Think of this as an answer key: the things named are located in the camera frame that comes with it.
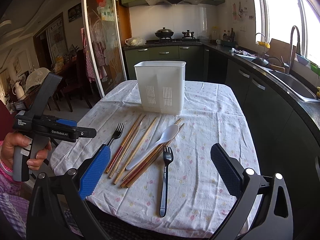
white plastic spoon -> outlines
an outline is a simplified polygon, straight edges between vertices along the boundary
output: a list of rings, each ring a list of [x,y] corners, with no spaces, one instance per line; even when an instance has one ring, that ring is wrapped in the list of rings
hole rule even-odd
[[[136,166],[140,161],[147,157],[159,144],[166,143],[173,139],[179,131],[179,126],[177,124],[170,125],[161,135],[160,140],[156,141],[151,147],[149,147],[145,152],[133,158],[133,160],[125,168],[130,171],[134,166]]]

wooden chopstick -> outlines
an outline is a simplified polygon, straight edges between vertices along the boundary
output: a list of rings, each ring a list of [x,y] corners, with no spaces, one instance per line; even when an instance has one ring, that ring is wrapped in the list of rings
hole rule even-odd
[[[130,187],[135,181],[150,167],[150,165],[161,155],[163,147],[168,146],[172,140],[170,140],[167,143],[164,143],[160,145],[160,147],[157,147],[156,150],[152,152],[151,155],[149,155],[149,160],[146,160],[144,163],[142,163],[134,173],[131,174],[130,177],[128,177],[120,186],[123,187]]]
[[[127,145],[125,146],[123,152],[121,153],[120,157],[118,158],[116,164],[114,165],[113,170],[111,171],[109,178],[111,179],[113,177],[113,175],[115,174],[115,172],[117,171],[122,159],[124,158],[125,154],[127,153],[128,149],[130,148],[133,140],[136,138],[138,132],[139,132],[139,126],[142,123],[143,119],[146,117],[147,115],[144,115],[144,117],[141,119],[141,121],[139,122],[139,124],[137,125],[136,129],[133,132],[133,135],[131,136],[129,142],[127,143]]]
[[[141,115],[142,115],[142,114],[139,115],[138,119],[135,121],[135,123],[133,124],[133,126],[131,127],[131,129],[130,129],[129,132],[127,133],[127,135],[125,136],[123,142],[121,143],[120,147],[118,148],[118,150],[116,151],[115,155],[113,156],[111,162],[110,162],[109,165],[107,166],[107,168],[106,168],[106,170],[105,170],[105,173],[108,173],[108,172],[111,170],[113,164],[115,163],[116,159],[118,158],[118,156],[119,156],[120,152],[122,151],[124,145],[125,145],[125,144],[127,143],[127,141],[130,139],[130,137],[131,137],[131,135],[132,135],[132,133],[133,133],[133,130],[136,128],[136,125],[137,125],[137,123],[138,123]]]
[[[156,120],[158,119],[158,117],[156,117],[153,122],[151,123],[151,125],[149,126],[148,130],[145,132],[145,134],[142,136],[141,140],[139,141],[139,143],[137,144],[136,148],[130,153],[128,159],[126,160],[125,164],[123,165],[121,171],[119,171],[118,176],[116,177],[115,181],[113,182],[113,184],[117,184],[118,180],[120,179],[120,177],[122,176],[122,174],[124,173],[124,170],[126,168],[126,166],[131,162],[131,160],[133,159],[134,155],[136,154],[136,152],[139,150],[141,144],[145,141],[146,137],[148,136],[148,133],[150,132],[151,128],[155,125]]]
[[[179,118],[179,119],[175,122],[175,124],[179,124],[181,121],[182,121],[182,118]],[[160,149],[161,147],[162,147],[162,144],[161,144],[161,145],[158,145],[158,146],[156,147],[156,149],[154,149],[153,152],[152,152],[150,155],[152,155],[154,152],[157,151],[157,149]],[[124,178],[123,178],[122,180],[126,180],[132,173],[135,172],[135,170],[136,170],[137,168],[140,167],[140,165],[141,165],[142,163],[145,163],[145,160],[147,160],[148,156],[147,156],[146,158],[144,158],[143,160],[141,160],[134,169],[132,169],[131,171],[129,171],[128,174],[127,174],[126,176],[124,176]]]

floral tablecloth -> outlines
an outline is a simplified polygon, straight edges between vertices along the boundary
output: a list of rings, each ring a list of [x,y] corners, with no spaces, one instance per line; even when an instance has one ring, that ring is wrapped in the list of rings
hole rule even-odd
[[[78,168],[86,158],[92,157],[101,144],[110,140],[118,122],[125,123],[123,134],[127,134],[141,113],[137,81],[118,85],[78,123],[95,128],[97,136],[81,138],[76,143],[62,142],[56,148],[50,160],[55,174]],[[141,228],[183,237],[210,237],[236,201],[210,159],[211,146],[219,142],[243,167],[251,167],[260,174],[250,131],[232,90],[220,84],[186,81],[180,116],[146,114],[150,122],[156,116],[160,118],[137,154],[157,141],[165,128],[178,118],[183,118],[181,124],[185,123],[171,143],[174,161],[169,166],[166,216],[159,216],[164,168],[161,157],[130,188],[121,188],[120,183],[113,185],[113,180],[103,174],[87,199],[104,212]],[[112,154],[122,139],[113,142]],[[245,227],[252,223],[259,203],[257,197]]]

hand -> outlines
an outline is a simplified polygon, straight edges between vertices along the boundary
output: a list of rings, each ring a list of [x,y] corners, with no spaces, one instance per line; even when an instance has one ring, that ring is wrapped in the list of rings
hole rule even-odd
[[[8,133],[2,144],[1,153],[0,153],[1,160],[8,168],[12,169],[14,147],[15,146],[26,147],[30,145],[30,143],[31,143],[31,140],[21,133],[18,133],[18,132]],[[27,161],[29,169],[34,171],[39,170],[41,164],[43,163],[43,160],[47,158],[48,151],[51,151],[51,149],[52,149],[51,143],[48,142],[48,144],[43,150],[40,150],[37,152],[35,159],[29,159]]]

black plastic fork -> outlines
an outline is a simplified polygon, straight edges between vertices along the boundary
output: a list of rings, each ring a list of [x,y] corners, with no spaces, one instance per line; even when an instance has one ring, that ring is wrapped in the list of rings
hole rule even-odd
[[[123,127],[124,127],[124,123],[118,123],[116,131],[113,133],[110,142],[107,144],[109,147],[110,147],[111,143],[113,142],[113,140],[119,139],[121,137],[122,132],[123,132]]]

